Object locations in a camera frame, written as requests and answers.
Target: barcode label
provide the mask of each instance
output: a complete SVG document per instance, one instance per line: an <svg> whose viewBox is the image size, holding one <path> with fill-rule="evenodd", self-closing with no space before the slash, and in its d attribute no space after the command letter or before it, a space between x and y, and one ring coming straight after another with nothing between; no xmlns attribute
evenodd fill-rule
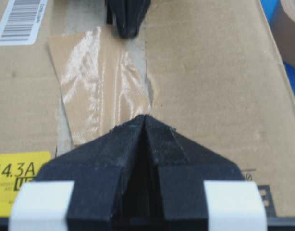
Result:
<svg viewBox="0 0 295 231"><path fill-rule="evenodd" d="M0 46L36 42L47 0L9 0L0 23Z"/></svg>

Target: cardboard box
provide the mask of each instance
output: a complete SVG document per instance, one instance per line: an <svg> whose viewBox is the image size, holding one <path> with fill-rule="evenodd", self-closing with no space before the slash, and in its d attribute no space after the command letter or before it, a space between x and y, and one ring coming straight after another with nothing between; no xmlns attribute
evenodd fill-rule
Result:
<svg viewBox="0 0 295 231"><path fill-rule="evenodd" d="M104 15L102 0L49 0L35 45L0 47L0 153L71 148L47 38ZM295 216L295 99L260 1L153 0L129 43L155 118L270 185L277 215Z"/></svg>

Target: black clamp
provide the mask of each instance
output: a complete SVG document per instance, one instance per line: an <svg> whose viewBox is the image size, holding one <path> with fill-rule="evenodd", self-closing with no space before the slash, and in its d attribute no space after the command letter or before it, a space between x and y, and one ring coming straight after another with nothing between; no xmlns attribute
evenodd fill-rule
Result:
<svg viewBox="0 0 295 231"><path fill-rule="evenodd" d="M114 19L122 38L138 35L140 25L150 7L151 0L106 0L107 23Z"/></svg>

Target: clamp jaw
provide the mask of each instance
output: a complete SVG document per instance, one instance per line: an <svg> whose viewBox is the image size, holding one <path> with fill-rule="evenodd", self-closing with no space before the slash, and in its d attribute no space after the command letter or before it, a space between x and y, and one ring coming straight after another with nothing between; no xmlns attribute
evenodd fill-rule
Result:
<svg viewBox="0 0 295 231"><path fill-rule="evenodd" d="M150 7L151 0L106 0L107 23L114 19L122 38L138 35L140 25Z"/></svg>
<svg viewBox="0 0 295 231"><path fill-rule="evenodd" d="M70 231L207 231L206 180L245 179L235 163L147 115L44 164L35 178L74 182ZM0 219L0 230L7 224ZM267 230L295 231L295 218L268 215Z"/></svg>

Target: packing tape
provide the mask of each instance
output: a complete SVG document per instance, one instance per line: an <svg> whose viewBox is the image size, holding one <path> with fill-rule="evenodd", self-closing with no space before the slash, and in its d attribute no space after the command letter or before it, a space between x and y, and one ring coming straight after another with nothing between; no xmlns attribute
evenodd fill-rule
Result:
<svg viewBox="0 0 295 231"><path fill-rule="evenodd" d="M295 0L278 0L270 26L282 59L295 68Z"/></svg>

